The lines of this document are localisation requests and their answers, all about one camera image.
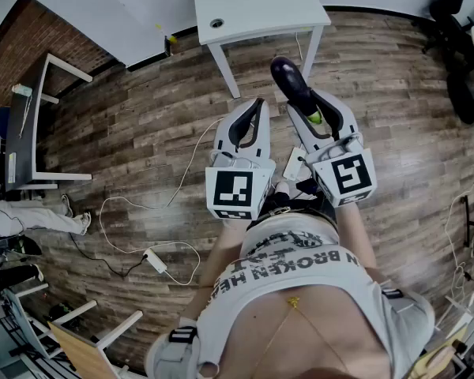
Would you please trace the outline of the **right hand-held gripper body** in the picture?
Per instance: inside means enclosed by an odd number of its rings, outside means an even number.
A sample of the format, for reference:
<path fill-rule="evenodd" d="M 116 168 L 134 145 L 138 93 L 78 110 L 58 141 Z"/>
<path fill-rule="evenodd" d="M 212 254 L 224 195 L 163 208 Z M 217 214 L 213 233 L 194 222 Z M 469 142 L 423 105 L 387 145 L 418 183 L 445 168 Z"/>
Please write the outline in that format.
<path fill-rule="evenodd" d="M 352 133 L 306 157 L 314 180 L 334 208 L 362 201 L 377 189 L 371 150 Z"/>

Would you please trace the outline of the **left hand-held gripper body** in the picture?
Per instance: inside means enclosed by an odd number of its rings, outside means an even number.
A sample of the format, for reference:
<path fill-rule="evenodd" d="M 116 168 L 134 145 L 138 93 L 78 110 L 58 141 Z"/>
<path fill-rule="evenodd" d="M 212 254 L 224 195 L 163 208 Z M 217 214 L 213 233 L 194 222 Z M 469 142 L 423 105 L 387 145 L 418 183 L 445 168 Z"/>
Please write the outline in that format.
<path fill-rule="evenodd" d="M 220 220 L 256 220 L 272 185 L 271 159 L 214 150 L 205 169 L 206 206 Z"/>

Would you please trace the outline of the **purple eggplant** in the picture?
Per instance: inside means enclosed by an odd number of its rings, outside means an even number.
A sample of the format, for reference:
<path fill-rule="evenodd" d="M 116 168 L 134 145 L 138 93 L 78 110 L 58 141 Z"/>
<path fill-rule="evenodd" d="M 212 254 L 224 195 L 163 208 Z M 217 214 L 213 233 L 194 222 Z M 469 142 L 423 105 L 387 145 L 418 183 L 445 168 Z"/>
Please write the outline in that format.
<path fill-rule="evenodd" d="M 298 67 L 289 58 L 275 57 L 270 65 L 271 74 L 288 102 L 298 108 L 314 124 L 322 123 L 322 115 L 311 96 L 311 89 Z"/>

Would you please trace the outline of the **person's left forearm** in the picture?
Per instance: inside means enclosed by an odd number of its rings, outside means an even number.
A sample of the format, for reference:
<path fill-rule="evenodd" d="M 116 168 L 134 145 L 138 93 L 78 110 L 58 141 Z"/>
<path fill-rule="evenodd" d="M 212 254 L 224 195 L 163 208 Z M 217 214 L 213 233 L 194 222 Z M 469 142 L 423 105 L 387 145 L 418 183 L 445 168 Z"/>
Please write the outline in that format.
<path fill-rule="evenodd" d="M 229 220 L 224 223 L 202 269 L 195 296 L 181 312 L 180 317 L 194 321 L 198 319 L 209 302 L 217 279 L 230 263 L 239 259 L 240 249 L 249 225 L 249 220 Z"/>

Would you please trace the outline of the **person's right forearm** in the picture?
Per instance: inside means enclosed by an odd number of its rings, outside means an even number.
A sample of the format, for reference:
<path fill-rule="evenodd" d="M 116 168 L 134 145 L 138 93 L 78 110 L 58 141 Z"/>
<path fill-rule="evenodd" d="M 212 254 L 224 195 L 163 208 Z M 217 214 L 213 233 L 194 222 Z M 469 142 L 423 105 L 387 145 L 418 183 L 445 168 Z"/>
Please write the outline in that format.
<path fill-rule="evenodd" d="M 350 250 L 364 268 L 377 268 L 371 241 L 356 203 L 335 209 L 340 245 Z"/>

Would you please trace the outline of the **person's black trousers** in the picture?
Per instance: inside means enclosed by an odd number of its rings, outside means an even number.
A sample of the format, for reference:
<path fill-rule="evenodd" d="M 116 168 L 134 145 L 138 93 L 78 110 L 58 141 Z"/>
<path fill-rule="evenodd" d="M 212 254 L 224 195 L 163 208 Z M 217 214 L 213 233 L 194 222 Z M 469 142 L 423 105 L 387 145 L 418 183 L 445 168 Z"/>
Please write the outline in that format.
<path fill-rule="evenodd" d="M 290 198 L 289 193 L 279 191 L 280 184 L 277 184 L 274 194 L 265 199 L 259 217 L 254 221 L 258 224 L 269 218 L 267 212 L 281 207 L 300 208 L 301 211 L 297 213 L 307 214 L 310 216 L 320 217 L 331 223 L 334 227 L 337 226 L 335 209 L 323 192 L 320 192 L 314 199 L 298 199 Z"/>

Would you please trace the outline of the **belt with gold buckle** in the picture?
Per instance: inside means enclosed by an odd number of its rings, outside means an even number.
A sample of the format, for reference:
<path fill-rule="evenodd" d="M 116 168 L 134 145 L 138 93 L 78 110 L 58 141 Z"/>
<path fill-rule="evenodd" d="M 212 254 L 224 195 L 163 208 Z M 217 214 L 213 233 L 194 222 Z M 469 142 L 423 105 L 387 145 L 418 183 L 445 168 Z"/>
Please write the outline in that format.
<path fill-rule="evenodd" d="M 281 207 L 281 208 L 275 208 L 269 212 L 267 212 L 267 216 L 272 217 L 272 216 L 278 216 L 281 214 L 289 213 L 289 212 L 300 212 L 300 208 L 292 208 L 289 206 L 286 207 Z"/>

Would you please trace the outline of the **white printed t-shirt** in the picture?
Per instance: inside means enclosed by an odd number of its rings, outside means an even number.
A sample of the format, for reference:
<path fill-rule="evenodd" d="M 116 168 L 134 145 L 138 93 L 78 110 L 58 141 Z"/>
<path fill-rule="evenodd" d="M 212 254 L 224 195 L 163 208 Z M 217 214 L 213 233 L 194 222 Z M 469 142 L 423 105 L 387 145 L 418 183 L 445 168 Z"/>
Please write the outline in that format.
<path fill-rule="evenodd" d="M 286 214 L 253 227 L 237 261 L 213 284 L 209 303 L 197 319 L 199 364 L 220 362 L 235 319 L 250 302 L 293 287 L 324 285 L 349 294 L 391 349 L 390 305 L 358 257 L 335 243 L 331 227 L 316 227 L 306 216 Z"/>

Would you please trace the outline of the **black office chair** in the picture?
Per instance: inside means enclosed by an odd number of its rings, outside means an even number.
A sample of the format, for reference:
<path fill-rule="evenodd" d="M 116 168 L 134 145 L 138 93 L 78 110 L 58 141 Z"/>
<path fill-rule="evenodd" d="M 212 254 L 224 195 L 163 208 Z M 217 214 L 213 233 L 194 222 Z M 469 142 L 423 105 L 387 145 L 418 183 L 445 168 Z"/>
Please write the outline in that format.
<path fill-rule="evenodd" d="M 470 35 L 474 46 L 474 27 Z M 465 82 L 465 74 L 473 69 L 474 66 L 470 66 L 468 71 L 451 73 L 446 81 L 454 112 L 463 123 L 468 125 L 474 123 L 474 96 Z"/>
<path fill-rule="evenodd" d="M 434 39 L 422 49 L 426 54 L 431 48 L 444 46 L 465 56 L 474 55 L 472 37 L 468 31 L 474 21 L 468 17 L 468 24 L 462 26 L 454 16 L 459 13 L 464 0 L 436 0 L 429 6 L 429 12 L 435 22 Z"/>

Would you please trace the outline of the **person's bare upper body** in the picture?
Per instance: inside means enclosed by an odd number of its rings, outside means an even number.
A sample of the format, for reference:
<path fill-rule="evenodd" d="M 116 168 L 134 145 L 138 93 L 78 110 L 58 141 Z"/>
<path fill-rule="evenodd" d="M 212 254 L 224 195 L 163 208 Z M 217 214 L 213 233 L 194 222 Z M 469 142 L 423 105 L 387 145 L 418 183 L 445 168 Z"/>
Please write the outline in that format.
<path fill-rule="evenodd" d="M 353 299 L 329 286 L 263 295 L 238 315 L 219 379 L 391 379 L 389 356 Z"/>

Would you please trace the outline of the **cluttered equipment desk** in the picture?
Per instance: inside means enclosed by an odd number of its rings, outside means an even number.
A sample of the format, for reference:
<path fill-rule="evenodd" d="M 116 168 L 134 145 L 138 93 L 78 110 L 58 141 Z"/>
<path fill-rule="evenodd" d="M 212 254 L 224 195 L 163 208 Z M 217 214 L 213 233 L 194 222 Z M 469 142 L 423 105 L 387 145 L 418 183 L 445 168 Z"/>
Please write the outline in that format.
<path fill-rule="evenodd" d="M 461 351 L 455 351 L 446 370 L 453 368 L 450 379 L 469 379 L 474 377 L 474 291 L 467 302 L 455 301 L 449 295 L 445 298 L 449 306 L 439 318 L 436 330 L 446 339 L 460 334 L 458 341 L 463 345 Z"/>

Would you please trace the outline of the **blue chair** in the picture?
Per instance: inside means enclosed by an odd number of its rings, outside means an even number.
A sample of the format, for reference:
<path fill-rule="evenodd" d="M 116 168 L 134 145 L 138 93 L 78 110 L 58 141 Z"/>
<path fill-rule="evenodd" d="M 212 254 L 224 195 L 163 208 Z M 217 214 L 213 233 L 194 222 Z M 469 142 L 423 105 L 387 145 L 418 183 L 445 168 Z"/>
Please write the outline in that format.
<path fill-rule="evenodd" d="M 6 136 L 10 107 L 0 107 L 0 154 L 6 151 Z"/>

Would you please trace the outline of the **white metal rack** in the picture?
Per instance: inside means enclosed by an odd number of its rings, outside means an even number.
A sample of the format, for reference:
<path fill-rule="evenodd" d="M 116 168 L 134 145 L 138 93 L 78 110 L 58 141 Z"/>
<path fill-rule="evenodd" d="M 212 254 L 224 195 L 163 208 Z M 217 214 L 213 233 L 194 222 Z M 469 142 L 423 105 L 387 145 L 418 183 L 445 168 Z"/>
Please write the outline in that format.
<path fill-rule="evenodd" d="M 45 290 L 49 287 L 42 283 L 36 287 L 20 292 L 5 289 L 0 298 L 0 326 L 6 332 L 8 338 L 13 342 L 12 349 L 7 354 L 12 359 L 18 359 L 20 355 L 27 357 L 51 359 L 50 352 L 42 343 L 41 335 L 36 333 L 32 325 L 32 319 L 25 312 L 21 299 L 27 295 Z"/>

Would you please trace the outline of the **grey desk with white frame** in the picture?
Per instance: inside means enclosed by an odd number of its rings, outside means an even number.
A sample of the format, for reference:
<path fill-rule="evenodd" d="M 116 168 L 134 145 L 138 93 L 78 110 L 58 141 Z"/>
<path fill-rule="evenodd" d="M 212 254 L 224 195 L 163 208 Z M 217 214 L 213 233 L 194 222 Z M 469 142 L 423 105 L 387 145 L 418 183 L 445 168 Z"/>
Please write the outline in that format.
<path fill-rule="evenodd" d="M 61 181 L 90 181 L 92 179 L 90 174 L 46 172 L 37 169 L 36 143 L 40 104 L 42 101 L 57 102 L 56 98 L 43 93 L 43 85 L 50 65 L 57 66 L 83 81 L 93 80 L 89 74 L 50 53 L 44 54 L 20 78 L 18 84 L 32 88 L 32 95 L 25 97 L 13 93 L 6 136 L 5 191 L 7 192 L 56 189 Z M 14 184 L 7 182 L 8 159 L 11 152 L 17 154 Z"/>

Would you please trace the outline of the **wooden chair with white frame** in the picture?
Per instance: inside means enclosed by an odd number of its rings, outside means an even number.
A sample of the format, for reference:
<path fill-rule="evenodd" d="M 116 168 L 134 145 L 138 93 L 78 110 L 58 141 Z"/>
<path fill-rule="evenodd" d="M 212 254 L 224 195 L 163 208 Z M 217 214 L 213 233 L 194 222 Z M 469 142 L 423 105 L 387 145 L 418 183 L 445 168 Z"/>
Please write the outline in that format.
<path fill-rule="evenodd" d="M 92 300 L 60 318 L 48 322 L 51 333 L 75 368 L 77 375 L 81 379 L 146 379 L 143 375 L 131 373 L 127 364 L 123 367 L 113 365 L 105 354 L 105 350 L 109 346 L 142 318 L 143 313 L 140 310 L 135 311 L 96 343 L 86 340 L 62 326 L 95 306 L 97 306 L 97 302 Z"/>

